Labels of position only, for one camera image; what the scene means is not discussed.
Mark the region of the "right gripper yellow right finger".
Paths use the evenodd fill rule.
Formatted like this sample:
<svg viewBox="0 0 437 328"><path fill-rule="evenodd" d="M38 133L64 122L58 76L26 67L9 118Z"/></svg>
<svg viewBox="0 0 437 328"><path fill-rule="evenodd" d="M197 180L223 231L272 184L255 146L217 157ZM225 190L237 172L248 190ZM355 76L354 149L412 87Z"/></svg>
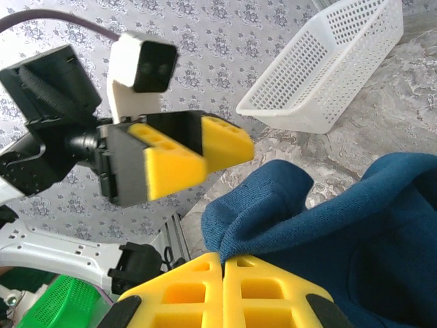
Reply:
<svg viewBox="0 0 437 328"><path fill-rule="evenodd" d="M224 327L345 327L346 316L322 287L255 256L225 263Z"/></svg>

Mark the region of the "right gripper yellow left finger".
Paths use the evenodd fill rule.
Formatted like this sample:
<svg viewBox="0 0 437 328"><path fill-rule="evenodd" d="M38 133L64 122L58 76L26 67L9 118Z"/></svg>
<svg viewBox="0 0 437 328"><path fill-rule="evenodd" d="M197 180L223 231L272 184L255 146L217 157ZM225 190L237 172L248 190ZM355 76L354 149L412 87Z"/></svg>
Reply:
<svg viewBox="0 0 437 328"><path fill-rule="evenodd" d="M217 253L199 256L138 285L119 300L135 295L141 304L129 327L223 326L223 278Z"/></svg>

